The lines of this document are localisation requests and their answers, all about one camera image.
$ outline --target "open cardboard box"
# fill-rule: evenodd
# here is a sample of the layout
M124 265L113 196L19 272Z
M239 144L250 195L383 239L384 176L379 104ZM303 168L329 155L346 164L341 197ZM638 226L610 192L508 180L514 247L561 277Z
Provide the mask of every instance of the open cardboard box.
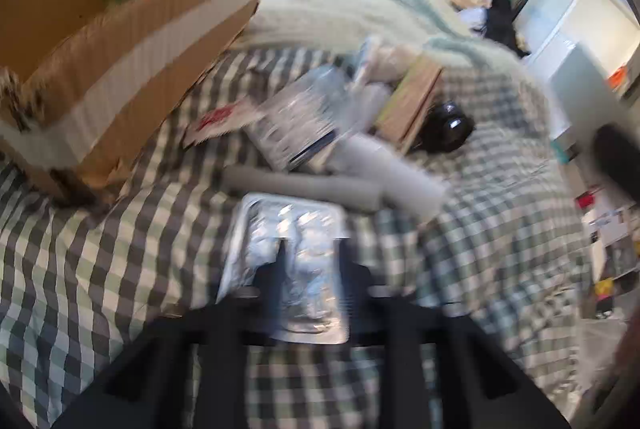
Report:
M258 0L0 0L0 150L65 202L111 202Z

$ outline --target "black round object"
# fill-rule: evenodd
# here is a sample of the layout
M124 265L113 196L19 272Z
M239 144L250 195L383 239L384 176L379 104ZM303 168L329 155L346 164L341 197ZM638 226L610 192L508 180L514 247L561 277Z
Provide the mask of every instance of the black round object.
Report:
M420 148L427 153L450 153L462 146L474 130L473 119L467 117L453 101L430 109L420 130Z

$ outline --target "checkered bedsheet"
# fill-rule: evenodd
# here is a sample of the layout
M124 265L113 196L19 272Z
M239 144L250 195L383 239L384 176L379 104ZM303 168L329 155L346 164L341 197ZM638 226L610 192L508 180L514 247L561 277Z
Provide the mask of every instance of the checkered bedsheet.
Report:
M264 162L242 133L183 151L187 124L245 94L262 100L334 61L302 49L222 56L148 142L106 214L56 209L0 162L0 379L28 420L49 427L147 320L215 293L236 204L218 190L220 172ZM545 102L526 81L484 69L447 70L443 82L477 124L455 153L415 156L451 184L444 210L421 229L400 211L350 214L351 237L380 284L415 290L423 305L472 312L555 398L575 384L575 314L590 269L546 141ZM430 355L425 346L433 383ZM372 426L380 356L379 348L252 348L250 426ZM437 394L432 412L437 422Z

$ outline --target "white tape strip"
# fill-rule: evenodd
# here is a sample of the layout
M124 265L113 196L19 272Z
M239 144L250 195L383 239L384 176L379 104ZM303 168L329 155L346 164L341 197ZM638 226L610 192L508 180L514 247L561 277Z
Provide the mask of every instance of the white tape strip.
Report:
M250 1L209 0L192 8L121 57L57 123L44 131L20 133L0 120L0 135L30 165L76 166L149 80Z

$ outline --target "red and white packet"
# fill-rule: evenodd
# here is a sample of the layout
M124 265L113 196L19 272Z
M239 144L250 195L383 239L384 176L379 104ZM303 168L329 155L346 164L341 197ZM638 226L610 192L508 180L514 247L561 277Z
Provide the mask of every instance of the red and white packet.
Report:
M209 110L198 120L192 122L184 132L182 147L190 148L208 138L215 138L229 132L236 132L256 120L264 113L249 97Z

